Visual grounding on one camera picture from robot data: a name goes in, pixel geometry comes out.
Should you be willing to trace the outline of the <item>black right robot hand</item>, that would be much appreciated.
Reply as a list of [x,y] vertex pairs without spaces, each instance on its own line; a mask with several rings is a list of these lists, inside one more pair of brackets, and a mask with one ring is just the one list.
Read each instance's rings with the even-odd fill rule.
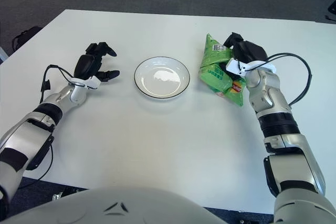
[[261,46],[244,40],[240,34],[232,33],[224,42],[226,48],[232,49],[228,63],[220,63],[220,68],[233,80],[245,77],[257,68],[276,73],[274,65],[267,63],[267,54]]

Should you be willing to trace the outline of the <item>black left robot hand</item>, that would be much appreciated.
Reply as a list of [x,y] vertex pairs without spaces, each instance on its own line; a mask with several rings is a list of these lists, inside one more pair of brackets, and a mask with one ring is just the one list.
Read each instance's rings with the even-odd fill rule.
[[81,55],[75,67],[70,83],[74,91],[97,89],[101,82],[108,82],[119,76],[119,70],[100,71],[102,57],[110,55],[116,57],[116,52],[106,42],[92,43]]

